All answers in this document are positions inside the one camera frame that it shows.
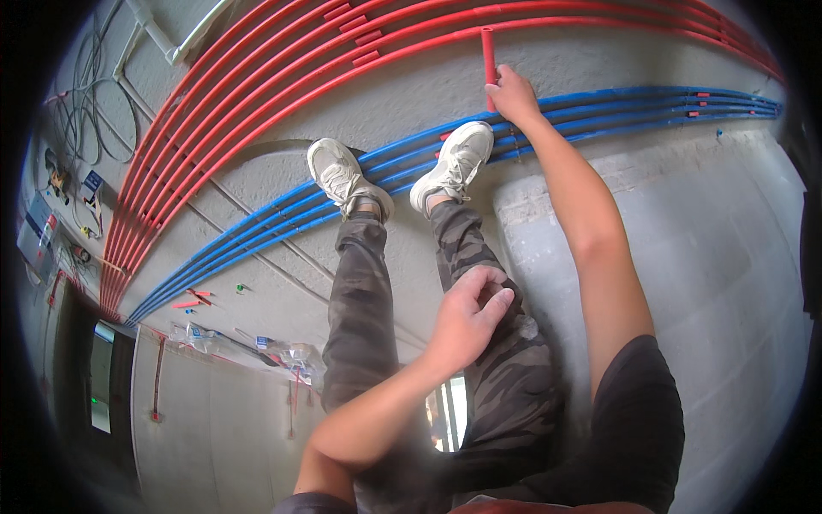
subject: blue pipe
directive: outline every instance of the blue pipe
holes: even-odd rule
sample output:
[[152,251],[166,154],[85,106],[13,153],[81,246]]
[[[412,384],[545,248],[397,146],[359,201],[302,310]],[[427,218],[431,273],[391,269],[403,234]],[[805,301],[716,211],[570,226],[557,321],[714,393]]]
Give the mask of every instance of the blue pipe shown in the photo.
[[[631,91],[634,91],[634,89],[621,90],[621,91],[631,92]],[[574,96],[578,96],[578,95],[591,96],[593,94],[591,94],[591,93],[588,93],[588,94],[574,94]],[[592,113],[596,113],[598,110],[635,109],[635,108],[651,109],[651,108],[659,107],[659,106],[662,106],[662,105],[670,105],[670,104],[680,105],[680,107],[678,109],[671,109],[670,112],[673,113],[673,112],[676,112],[677,110],[679,110],[679,111],[691,110],[691,109],[688,109],[688,107],[686,105],[682,105],[682,104],[687,104],[688,102],[695,102],[695,101],[702,101],[702,100],[697,99],[697,97],[688,97],[688,96],[677,96],[677,97],[672,97],[672,98],[659,98],[659,99],[655,99],[655,100],[651,100],[651,101],[646,101],[646,100],[620,100],[620,101],[615,101],[615,102],[607,102],[607,103],[594,104],[594,105],[581,105],[581,106],[575,106],[575,107],[570,107],[570,108],[565,108],[565,109],[557,109],[557,110],[554,110],[554,111],[548,111],[544,115],[548,119],[557,119],[557,118],[563,118],[563,117],[567,117],[567,116],[571,116],[571,115],[592,114]],[[708,107],[702,107],[702,108],[699,108],[699,109],[711,110],[711,109],[733,109],[733,108],[731,108],[729,106],[728,107],[725,107],[725,106],[708,106]],[[665,113],[668,113],[668,111],[667,110],[659,111],[658,113],[656,113],[656,115],[661,115],[661,114],[665,114]],[[614,119],[616,119],[617,121],[620,119],[619,114],[614,114],[612,116],[614,116],[615,117]],[[565,130],[571,130],[572,128],[584,127],[584,126],[589,125],[591,123],[602,123],[602,122],[607,122],[607,121],[610,121],[607,117],[605,117],[605,118],[604,117],[582,118],[582,119],[579,119],[579,120],[575,120],[576,125],[574,125],[573,123],[572,124],[560,123],[560,124],[556,124],[555,126],[556,126],[557,130],[559,130],[560,132],[563,132]],[[502,131],[509,131],[511,128],[515,128],[515,127],[511,123],[502,122],[502,123],[498,123],[497,125],[494,125],[493,128],[494,128],[495,132],[502,132]],[[502,138],[502,139],[498,140],[497,143],[495,143],[495,146],[504,146],[508,143],[514,143],[514,142],[515,142],[515,139],[512,138],[512,137]],[[372,167],[367,172],[367,174],[371,175],[371,174],[374,174],[374,173],[378,173],[380,171],[383,171],[384,169],[387,169],[391,165],[397,165],[401,162],[404,162],[405,160],[411,159],[413,157],[418,157],[420,155],[424,155],[424,154],[429,153],[429,152],[430,152],[429,155],[432,155],[436,150],[439,149],[440,146],[441,146],[441,141],[439,141],[439,138],[437,138],[437,142],[432,143],[429,146],[425,146],[422,149],[409,152],[406,155],[401,155],[401,156],[396,157],[392,160],[388,160],[385,163],[378,164],[378,165]],[[433,163],[435,164],[436,161],[435,160],[434,161],[427,161],[427,162],[422,163],[420,165],[414,166],[411,169],[406,169],[405,171],[400,172],[400,175],[398,175],[398,176],[391,175],[391,177],[395,177],[394,179],[390,179],[389,177],[386,177],[382,180],[376,181],[376,183],[377,183],[377,185],[383,185],[384,183],[386,183],[386,180],[389,183],[389,182],[392,182],[393,180],[396,180],[397,178],[402,178],[402,177],[405,177],[405,176],[409,176],[410,174],[415,174],[420,169],[423,169],[426,166],[427,167],[433,167],[433,165],[434,165]],[[308,188],[310,186],[314,186],[314,183],[313,182],[304,183],[304,184],[298,186],[296,188],[296,190],[299,190],[300,192],[303,192],[303,191],[308,190]],[[267,211],[272,211],[274,209],[264,208],[263,210],[260,210],[256,213],[248,216],[245,220],[241,221],[239,224],[235,225],[230,230],[226,231],[224,234],[219,236],[215,241],[213,241],[212,243],[207,245],[205,248],[200,250],[197,254],[195,254],[194,257],[189,259],[189,261],[186,262],[183,266],[180,266],[180,268],[178,268],[178,271],[175,271],[175,273],[172,276],[170,276],[169,278],[164,280],[164,283],[158,285],[158,287],[155,288],[150,293],[149,297],[156,297],[156,295],[166,294],[177,283],[179,283],[182,280],[185,280],[193,272],[193,269],[192,269],[193,265],[192,264],[194,264],[194,262],[197,263],[198,268],[202,267],[202,262],[203,261],[208,262],[208,261],[211,261],[213,259],[217,259],[216,262],[211,262],[211,263],[209,263],[209,265],[219,263],[222,260],[222,259],[219,258],[219,255],[221,253],[229,252],[229,254],[227,256],[230,256],[231,254],[233,254],[233,252],[242,249],[242,247],[246,246],[247,244],[259,241],[261,237],[265,237],[266,235],[272,234],[272,231],[280,230],[280,229],[283,229],[283,228],[288,228],[288,225],[291,225],[293,223],[293,220],[290,220],[286,216],[286,214],[288,214],[289,212],[295,211],[298,208],[308,206],[312,202],[318,201],[318,200],[323,199],[323,198],[325,198],[325,194],[323,194],[321,191],[319,191],[319,189],[317,189],[313,194],[311,194],[307,197],[304,197],[302,200],[295,202],[291,206],[284,207],[282,210],[277,210],[273,214],[269,214],[263,221],[260,221],[260,222],[256,223],[252,227],[246,229],[240,235],[233,237],[228,242],[226,242],[226,243],[222,244],[221,246],[218,246],[218,247],[215,248],[216,244],[220,241],[226,240],[228,238],[227,236],[236,233],[242,227],[250,225],[254,220],[257,220],[261,215],[265,215],[265,214],[268,213]],[[278,201],[272,202],[272,204],[270,204],[270,205],[274,205],[275,203],[278,203],[278,202],[279,202],[279,199],[278,199]],[[325,208],[329,208],[331,205],[333,205],[332,202],[324,201],[319,206],[316,206],[313,209],[311,209],[309,212],[317,213],[321,210],[324,210]],[[257,236],[255,236],[256,232],[258,232],[259,230],[264,229],[266,225],[268,225],[270,223],[274,223],[280,217],[284,219],[283,223],[280,223],[279,225],[276,225],[273,229],[268,229],[263,234],[258,234]],[[211,251],[204,256],[203,254],[206,251],[208,251],[209,248],[212,248]],[[187,272],[184,272],[180,276],[178,273],[182,269],[187,269]]]
[[[682,106],[678,110],[683,111],[683,110],[685,110],[685,108],[686,108],[685,106]],[[602,137],[602,136],[608,136],[608,135],[624,134],[624,133],[628,133],[628,132],[637,132],[637,131],[645,130],[645,129],[652,128],[652,127],[665,127],[667,125],[671,125],[671,124],[674,124],[674,123],[692,123],[692,122],[697,122],[697,121],[711,121],[711,120],[714,120],[714,119],[727,119],[727,118],[775,118],[776,117],[776,114],[771,113],[771,112],[756,113],[756,114],[749,114],[747,112],[747,111],[750,111],[750,110],[756,111],[757,109],[743,109],[743,110],[745,110],[745,112],[707,114],[707,115],[700,115],[699,117],[693,117],[693,118],[676,117],[676,118],[669,118],[669,119],[662,119],[662,120],[653,120],[653,121],[647,121],[647,122],[643,122],[643,123],[637,123],[637,124],[634,124],[634,125],[629,125],[629,126],[626,126],[626,127],[611,127],[611,128],[606,128],[606,129],[594,130],[594,131],[590,131],[590,132],[583,132],[583,133],[579,133],[579,134],[575,134],[573,136],[567,137],[566,139],[568,139],[568,141],[571,141],[571,142],[573,142],[573,141],[582,141],[584,139],[589,139],[589,138],[593,138],[593,137]],[[619,115],[606,116],[606,117],[602,117],[602,118],[615,118],[616,116],[619,116]],[[637,118],[637,115],[633,114],[633,113],[628,114],[628,115],[623,115],[623,116],[627,116],[628,118]],[[504,153],[495,155],[490,160],[490,162],[498,162],[498,161],[501,161],[501,160],[506,160],[506,159],[509,159],[509,158],[512,158],[512,157],[516,157],[518,155],[528,154],[532,151],[533,151],[532,146],[525,146],[525,147],[519,148],[517,150],[512,150],[512,151],[508,151],[508,152],[504,152]],[[387,183],[391,183],[391,182],[400,180],[400,179],[405,178],[407,176],[411,176],[411,175],[413,175],[415,173],[418,173],[420,171],[430,169],[435,163],[436,163],[436,160],[428,161],[426,163],[419,164],[417,166],[412,167],[411,169],[405,170],[405,171],[400,172],[396,175],[392,175],[391,180],[389,180],[389,178],[386,177],[386,178],[382,179],[378,184],[379,185],[387,184]],[[402,185],[402,186],[399,186],[397,188],[394,188],[394,189],[390,190],[389,194],[391,194],[391,195],[400,194],[401,192],[409,190],[412,186],[413,186],[413,182],[407,183],[405,185]],[[331,219],[335,218],[337,215],[339,215],[338,211],[332,211],[329,214],[326,214],[326,215],[323,215],[323,216],[321,216],[319,218],[316,218],[314,220],[308,221],[305,225],[298,226],[298,227],[295,226],[291,230],[289,230],[289,231],[287,231],[283,234],[276,235],[273,238],[269,239],[268,241],[262,241],[264,235],[274,235],[274,232],[276,232],[278,229],[285,228],[286,225],[293,225],[297,221],[302,221],[305,218],[307,218],[308,216],[314,215],[314,214],[316,214],[316,213],[318,213],[318,212],[320,212],[320,211],[322,211],[326,208],[329,208],[331,206],[333,206],[332,202],[330,202],[330,201],[323,202],[323,204],[320,204],[319,206],[314,207],[313,209],[311,209],[307,212],[304,212],[301,215],[295,217],[294,219],[291,220],[290,223],[280,224],[277,227],[274,227],[273,229],[269,229],[265,233],[260,234],[259,236],[255,237],[253,240],[248,241],[246,243],[243,243],[244,247],[248,247],[248,246],[251,246],[252,244],[260,242],[260,244],[257,244],[256,246],[246,250],[245,252],[239,253],[234,258],[230,259],[229,261],[227,261],[227,262],[223,263],[222,265],[218,266],[217,268],[215,268],[213,271],[206,272],[207,268],[198,267],[197,268],[197,273],[195,274],[195,276],[191,277],[185,285],[183,285],[182,287],[180,287],[178,289],[178,291],[182,291],[182,290],[188,289],[190,287],[193,287],[194,285],[199,284],[200,282],[202,282],[203,280],[211,277],[212,275],[214,275],[216,273],[219,273],[220,271],[224,270],[228,266],[232,266],[234,263],[241,261],[245,257],[249,257],[250,255],[252,255],[255,252],[259,252],[259,251],[261,251],[265,248],[268,248],[272,244],[278,243],[279,241],[282,241],[285,238],[292,237],[295,234],[305,232],[306,230],[309,230],[309,229],[314,228],[318,225],[321,225],[322,223],[325,223],[327,220],[331,220]],[[231,254],[235,253],[237,250],[242,250],[242,248],[235,248],[231,252]],[[223,260],[226,257],[229,257],[231,254],[229,254],[227,256],[223,256],[220,260]],[[219,261],[213,262],[208,267],[212,267],[212,266],[216,265],[218,262]],[[153,312],[158,307],[160,307],[162,304],[166,303],[171,297],[173,297],[176,294],[172,294],[171,292],[168,292],[167,294],[164,294],[162,298],[157,298],[155,295],[151,294],[150,297],[154,297],[155,299],[151,300],[150,297],[145,299],[144,302],[141,304],[141,307],[138,308],[132,314],[132,316],[130,316],[130,318],[133,321],[139,321],[145,315],[147,315],[148,313]]]

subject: concrete floor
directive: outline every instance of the concrete floor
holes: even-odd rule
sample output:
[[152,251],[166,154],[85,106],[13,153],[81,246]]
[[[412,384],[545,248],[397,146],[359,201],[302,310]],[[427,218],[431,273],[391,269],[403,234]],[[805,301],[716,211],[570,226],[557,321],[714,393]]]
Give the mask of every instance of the concrete floor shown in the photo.
[[[150,0],[148,5],[179,42],[211,3]],[[749,25],[733,4],[711,3]],[[103,2],[99,15],[105,16],[110,6]],[[107,72],[132,25],[125,7],[113,18],[104,41]],[[500,34],[496,45],[497,61],[530,77],[539,96],[702,85],[786,101],[776,81],[727,55],[676,38],[620,30],[523,30]],[[77,45],[69,49],[58,72],[58,90],[71,83],[76,52]],[[280,141],[281,150],[258,152],[217,180],[256,209],[308,178],[304,149],[318,137],[335,137],[367,151],[484,110],[478,41],[445,47],[432,57],[421,54],[389,65],[309,104],[266,136]],[[170,67],[146,38],[126,66],[127,76],[155,111],[184,72]],[[128,130],[125,104],[113,87],[100,88],[99,102]],[[683,398],[687,444],[674,512],[728,512],[767,456],[801,385],[809,334],[797,274],[802,185],[772,136],[779,124],[723,123],[725,135],[719,139],[718,126],[706,124],[580,146],[606,177],[625,217],[660,345]],[[147,128],[141,118],[139,132]],[[43,134],[41,145],[50,139]],[[39,179],[43,187],[42,163],[30,164],[39,166],[34,181]],[[94,169],[118,190],[127,166],[104,156]],[[534,316],[562,343],[566,378],[574,385],[571,421],[574,435],[581,436],[589,393],[578,290],[543,189],[530,156],[486,170],[472,191],[472,205],[486,216],[483,232],[510,263]],[[524,199],[533,200],[528,206],[538,210],[523,213]],[[425,339],[441,297],[434,245],[427,222],[411,210],[407,197],[396,201],[386,246],[395,313]],[[192,203],[224,228],[245,216],[213,186],[201,189]],[[62,212],[67,229],[78,232],[68,221],[72,214],[52,205]],[[110,208],[104,208],[105,219],[110,216]],[[332,271],[337,266],[337,223],[293,240]],[[132,281],[120,312],[130,313],[217,235],[197,214],[183,210]],[[92,240],[86,247],[101,255],[103,243]],[[263,253],[328,297],[330,282],[288,249],[278,245]],[[251,291],[235,294],[237,283]],[[88,286],[96,294],[99,285],[90,280]],[[307,342],[320,349],[325,344],[324,306],[256,260],[247,259],[198,289],[215,295],[213,307],[186,316],[166,306],[146,318],[145,325],[167,331],[171,322],[192,320],[227,334],[237,327],[252,336]],[[153,424],[147,412],[157,346],[145,333],[136,352],[132,422],[147,504],[158,512],[263,512],[287,495],[300,446],[321,416],[319,407],[299,411],[298,435],[289,440],[285,382],[175,349],[166,352],[163,362],[164,422]],[[408,362],[418,350],[400,344],[399,354]],[[569,451],[576,443],[578,438],[569,441]]]

